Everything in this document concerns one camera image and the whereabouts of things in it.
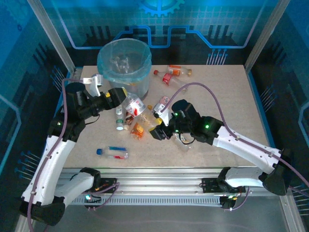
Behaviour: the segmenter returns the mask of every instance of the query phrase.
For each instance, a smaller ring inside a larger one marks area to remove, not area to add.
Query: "beige table surface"
[[[259,143],[267,144],[263,126],[254,102],[253,94],[242,65],[188,65],[191,77],[181,77],[186,82],[206,84],[217,96],[228,125],[238,133]],[[155,69],[165,71],[166,65],[154,65],[150,72],[150,85],[146,105],[155,105],[162,96],[171,97],[176,89],[166,86],[152,73]],[[84,66],[83,77],[98,73],[96,66]],[[108,82],[101,91],[110,89]],[[201,116],[220,118],[212,96],[200,86],[190,86],[176,101],[186,99]],[[117,131],[115,111],[103,111],[100,119],[81,133],[74,149],[69,154],[65,168],[103,167],[225,167],[253,166],[241,157],[221,148],[194,142],[184,153],[171,140],[158,141],[145,135],[140,141],[132,138],[129,131]],[[124,146],[129,149],[129,159],[117,160],[100,157],[98,148]]]

